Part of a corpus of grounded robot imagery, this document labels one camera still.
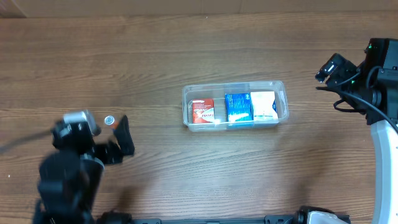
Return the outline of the white medicine box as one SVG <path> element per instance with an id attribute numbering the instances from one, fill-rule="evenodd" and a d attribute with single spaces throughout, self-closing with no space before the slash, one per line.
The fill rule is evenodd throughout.
<path id="1" fill-rule="evenodd" d="M 275 93 L 273 91 L 251 92 L 253 119 L 255 121 L 278 120 Z"/>

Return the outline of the orange vitamin tube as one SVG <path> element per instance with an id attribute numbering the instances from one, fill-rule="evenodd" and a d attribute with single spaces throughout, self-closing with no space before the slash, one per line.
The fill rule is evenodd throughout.
<path id="1" fill-rule="evenodd" d="M 119 125 L 119 122 L 116 120 L 116 118 L 111 115 L 108 115 L 104 118 L 104 123 L 112 130 L 115 130 Z"/>

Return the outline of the red Panadol box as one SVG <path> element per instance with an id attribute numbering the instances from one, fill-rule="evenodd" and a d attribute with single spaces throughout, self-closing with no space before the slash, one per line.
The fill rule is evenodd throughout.
<path id="1" fill-rule="evenodd" d="M 215 120 L 214 100 L 211 98 L 192 101 L 193 123 L 213 123 Z"/>

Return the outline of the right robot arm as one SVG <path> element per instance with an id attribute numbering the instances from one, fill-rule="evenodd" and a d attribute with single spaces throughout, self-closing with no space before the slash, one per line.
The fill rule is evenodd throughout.
<path id="1" fill-rule="evenodd" d="M 397 40 L 372 38 L 354 65 L 333 54 L 315 75 L 321 91 L 339 95 L 371 128 L 376 158 L 373 223 L 397 223 Z"/>

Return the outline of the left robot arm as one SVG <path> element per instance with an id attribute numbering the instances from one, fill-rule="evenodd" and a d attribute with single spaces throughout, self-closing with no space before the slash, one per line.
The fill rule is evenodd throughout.
<path id="1" fill-rule="evenodd" d="M 134 154 L 129 120 L 104 119 L 115 140 L 95 142 L 101 130 L 89 111 L 67 113 L 51 130 L 57 150 L 40 167 L 34 223 L 131 223 L 128 213 L 106 212 L 99 219 L 91 214 L 106 166 L 123 162 Z"/>

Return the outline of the blue VapoDrops box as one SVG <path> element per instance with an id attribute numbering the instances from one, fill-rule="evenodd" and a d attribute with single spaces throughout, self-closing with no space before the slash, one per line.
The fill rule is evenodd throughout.
<path id="1" fill-rule="evenodd" d="M 252 121 L 252 102 L 249 93 L 225 94 L 227 120 L 230 123 Z"/>

